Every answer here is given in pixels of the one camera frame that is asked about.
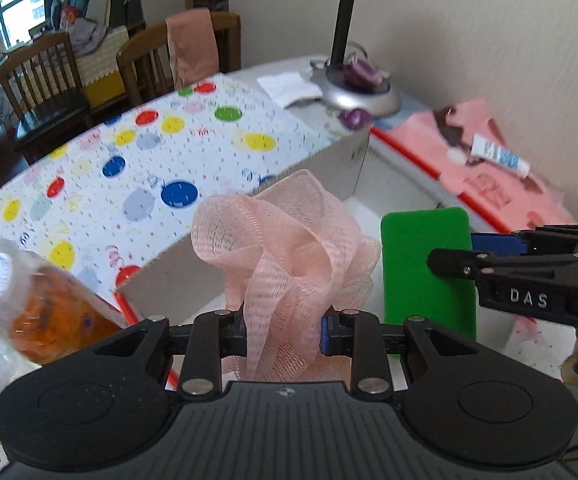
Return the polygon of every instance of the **lamp neck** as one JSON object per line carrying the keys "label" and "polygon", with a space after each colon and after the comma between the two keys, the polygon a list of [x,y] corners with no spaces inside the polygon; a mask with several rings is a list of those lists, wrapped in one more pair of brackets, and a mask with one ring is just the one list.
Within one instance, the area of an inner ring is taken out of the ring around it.
{"label": "lamp neck", "polygon": [[333,35],[333,48],[331,50],[330,65],[340,66],[345,61],[347,40],[349,39],[349,27],[351,16],[354,12],[355,0],[340,0],[338,4],[338,18],[336,19],[336,32]]}

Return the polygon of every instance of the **desk lamp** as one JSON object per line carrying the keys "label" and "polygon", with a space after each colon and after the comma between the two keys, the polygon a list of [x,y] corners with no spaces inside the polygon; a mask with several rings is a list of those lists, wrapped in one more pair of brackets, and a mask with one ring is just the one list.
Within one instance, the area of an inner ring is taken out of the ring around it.
{"label": "desk lamp", "polygon": [[311,80],[322,89],[322,100],[325,104],[333,108],[339,110],[364,108],[374,117],[395,114],[400,110],[400,94],[391,84],[389,76],[373,89],[360,89],[345,82],[342,67],[345,61],[354,1],[340,0],[331,58],[328,64],[314,66]]}

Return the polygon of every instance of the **silver lamp base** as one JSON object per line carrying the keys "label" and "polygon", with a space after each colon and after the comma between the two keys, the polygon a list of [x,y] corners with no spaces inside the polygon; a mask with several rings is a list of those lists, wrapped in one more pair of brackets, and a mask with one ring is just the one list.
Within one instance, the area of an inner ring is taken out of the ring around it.
{"label": "silver lamp base", "polygon": [[311,82],[322,90],[322,101],[338,110],[364,108],[373,117],[394,115],[400,110],[400,93],[386,77],[373,91],[362,91],[345,85],[342,69],[336,66],[315,66],[312,64]]}

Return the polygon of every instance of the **pink mesh fabric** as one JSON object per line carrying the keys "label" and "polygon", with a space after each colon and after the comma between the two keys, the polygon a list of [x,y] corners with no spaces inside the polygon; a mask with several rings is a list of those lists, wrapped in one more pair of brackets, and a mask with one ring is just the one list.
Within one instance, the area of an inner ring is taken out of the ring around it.
{"label": "pink mesh fabric", "polygon": [[349,359],[319,353],[320,318],[330,305],[363,306],[381,245],[309,171],[254,198],[208,198],[191,237],[198,257],[225,271],[227,308],[245,304],[247,357],[233,363],[241,378],[348,380]]}

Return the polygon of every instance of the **red balloon print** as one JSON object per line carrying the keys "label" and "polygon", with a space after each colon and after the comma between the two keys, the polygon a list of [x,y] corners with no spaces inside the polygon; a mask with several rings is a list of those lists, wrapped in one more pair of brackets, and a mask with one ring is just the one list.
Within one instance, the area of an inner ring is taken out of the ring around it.
{"label": "red balloon print", "polygon": [[195,86],[194,91],[198,94],[211,94],[215,92],[216,86],[211,82],[208,81],[206,83],[200,83]]}
{"label": "red balloon print", "polygon": [[47,189],[47,197],[53,198],[54,196],[57,196],[58,193],[62,191],[63,187],[64,179],[62,177],[56,178],[53,182],[51,182]]}
{"label": "red balloon print", "polygon": [[118,277],[115,279],[115,286],[120,286],[131,278],[136,272],[140,270],[137,265],[127,265],[126,267],[121,267],[118,272]]}
{"label": "red balloon print", "polygon": [[138,126],[146,126],[158,119],[159,113],[156,110],[144,110],[140,112],[135,118],[135,123]]}

